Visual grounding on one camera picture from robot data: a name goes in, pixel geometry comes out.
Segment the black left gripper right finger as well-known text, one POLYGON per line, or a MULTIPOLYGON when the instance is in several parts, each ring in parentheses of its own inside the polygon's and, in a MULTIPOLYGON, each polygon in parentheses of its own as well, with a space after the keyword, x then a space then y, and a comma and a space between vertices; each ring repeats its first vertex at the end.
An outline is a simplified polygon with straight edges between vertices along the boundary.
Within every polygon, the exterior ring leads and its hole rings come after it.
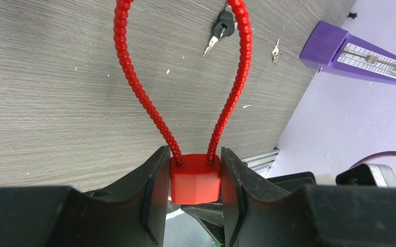
POLYGON ((287 191, 221 151, 227 246, 396 246, 396 187, 304 184, 287 191))

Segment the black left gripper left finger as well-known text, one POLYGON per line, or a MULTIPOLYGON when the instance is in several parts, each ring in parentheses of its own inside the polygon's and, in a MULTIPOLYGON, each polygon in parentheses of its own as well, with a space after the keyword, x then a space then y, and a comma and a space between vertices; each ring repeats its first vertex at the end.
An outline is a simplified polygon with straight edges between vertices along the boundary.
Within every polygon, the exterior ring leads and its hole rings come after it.
POLYGON ((170 150, 114 183, 0 187, 0 246, 162 246, 170 150))

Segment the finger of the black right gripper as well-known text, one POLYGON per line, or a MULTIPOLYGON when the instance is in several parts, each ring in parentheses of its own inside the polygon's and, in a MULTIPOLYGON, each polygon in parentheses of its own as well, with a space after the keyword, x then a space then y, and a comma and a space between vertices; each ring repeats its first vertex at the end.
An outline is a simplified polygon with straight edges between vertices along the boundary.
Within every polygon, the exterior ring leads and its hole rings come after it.
POLYGON ((198 221, 218 245, 225 245, 222 203, 181 205, 181 210, 198 221))

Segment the red cable padlock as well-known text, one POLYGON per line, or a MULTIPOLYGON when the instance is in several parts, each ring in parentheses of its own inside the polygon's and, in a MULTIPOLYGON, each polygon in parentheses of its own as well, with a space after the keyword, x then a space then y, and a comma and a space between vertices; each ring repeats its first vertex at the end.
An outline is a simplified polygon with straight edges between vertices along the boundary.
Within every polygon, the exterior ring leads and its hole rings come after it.
POLYGON ((212 133, 206 154, 185 154, 180 151, 173 134, 150 101, 137 78, 127 46, 127 18, 131 1, 117 1, 114 9, 113 40, 119 64, 132 91, 146 110, 173 153, 170 160, 171 199, 175 204, 202 204, 218 200, 221 185, 220 158, 217 146, 232 112, 242 94, 252 61, 252 29, 243 1, 228 1, 238 22, 240 56, 233 87, 212 133))

